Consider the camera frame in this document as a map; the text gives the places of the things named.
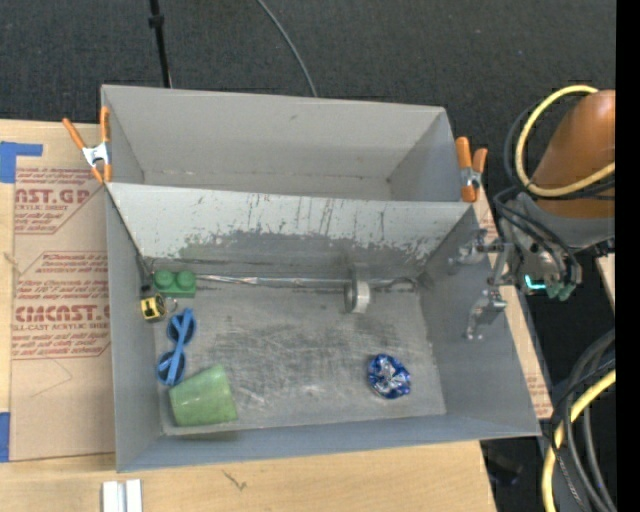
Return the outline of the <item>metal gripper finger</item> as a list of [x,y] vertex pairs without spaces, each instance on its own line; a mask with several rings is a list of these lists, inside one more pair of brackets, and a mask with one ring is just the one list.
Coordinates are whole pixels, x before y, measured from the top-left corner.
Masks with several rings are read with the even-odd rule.
[[504,312],[507,302],[498,288],[484,289],[471,306],[465,337],[467,340],[479,340],[483,337],[481,327],[491,325]]
[[500,238],[488,239],[486,229],[471,232],[470,238],[459,246],[454,254],[448,258],[449,265],[474,265],[479,263],[490,253],[500,251]]

